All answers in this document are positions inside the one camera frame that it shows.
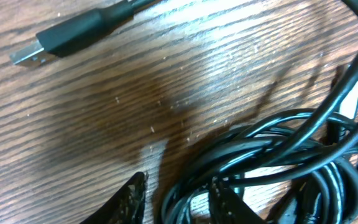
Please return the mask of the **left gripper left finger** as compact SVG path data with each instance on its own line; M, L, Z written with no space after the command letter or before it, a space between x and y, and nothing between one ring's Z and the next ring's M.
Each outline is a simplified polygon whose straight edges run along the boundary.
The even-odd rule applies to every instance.
M136 172L101 208L81 224L142 224L147 176Z

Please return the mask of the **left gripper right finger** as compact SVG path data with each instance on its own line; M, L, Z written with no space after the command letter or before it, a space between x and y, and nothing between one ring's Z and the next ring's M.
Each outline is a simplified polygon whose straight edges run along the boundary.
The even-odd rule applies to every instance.
M214 224L266 224L221 179L209 184L209 212Z

